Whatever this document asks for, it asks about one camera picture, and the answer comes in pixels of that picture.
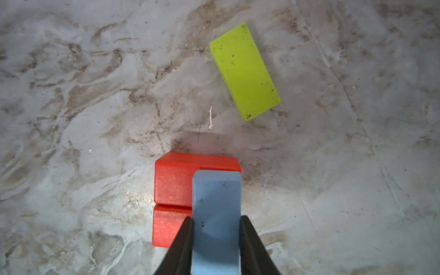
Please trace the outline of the red rectangular block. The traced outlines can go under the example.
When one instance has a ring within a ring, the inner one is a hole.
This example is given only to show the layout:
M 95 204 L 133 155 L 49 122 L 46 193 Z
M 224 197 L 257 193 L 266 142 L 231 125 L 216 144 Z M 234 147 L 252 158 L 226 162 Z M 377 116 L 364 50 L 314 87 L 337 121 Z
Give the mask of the red rectangular block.
M 168 152 L 155 162 L 154 201 L 191 207 L 192 178 L 198 170 L 241 172 L 236 158 Z
M 152 245 L 169 248 L 186 217 L 192 217 L 191 207 L 156 205 L 153 212 Z

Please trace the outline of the lime green block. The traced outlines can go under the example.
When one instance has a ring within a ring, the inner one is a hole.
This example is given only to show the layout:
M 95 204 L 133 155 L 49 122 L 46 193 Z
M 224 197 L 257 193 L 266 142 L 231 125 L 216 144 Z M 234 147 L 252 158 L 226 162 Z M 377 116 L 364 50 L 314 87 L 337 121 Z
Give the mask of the lime green block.
M 245 22 L 213 40 L 209 47 L 244 121 L 250 121 L 281 103 Z

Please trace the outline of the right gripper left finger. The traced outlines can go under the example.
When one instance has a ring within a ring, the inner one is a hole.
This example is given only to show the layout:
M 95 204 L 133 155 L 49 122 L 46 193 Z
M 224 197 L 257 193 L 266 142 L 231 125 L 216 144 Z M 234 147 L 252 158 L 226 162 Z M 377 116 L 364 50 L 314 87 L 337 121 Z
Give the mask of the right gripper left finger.
M 194 221 L 186 217 L 154 275 L 190 275 L 194 245 Z

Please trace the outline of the light blue block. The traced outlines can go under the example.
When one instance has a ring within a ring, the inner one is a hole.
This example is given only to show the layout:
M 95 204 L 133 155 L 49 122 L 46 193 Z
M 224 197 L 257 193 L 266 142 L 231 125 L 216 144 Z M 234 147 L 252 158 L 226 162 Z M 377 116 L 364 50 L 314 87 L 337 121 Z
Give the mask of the light blue block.
M 241 201 L 241 173 L 199 170 L 194 174 L 192 274 L 240 274 Z

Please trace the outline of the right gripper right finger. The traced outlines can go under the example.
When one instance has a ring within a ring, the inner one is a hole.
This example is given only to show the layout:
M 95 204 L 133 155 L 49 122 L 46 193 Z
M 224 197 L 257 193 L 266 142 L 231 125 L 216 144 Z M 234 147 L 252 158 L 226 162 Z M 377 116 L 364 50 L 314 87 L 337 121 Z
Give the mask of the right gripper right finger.
M 239 250 L 242 275 L 281 275 L 246 215 L 240 219 Z

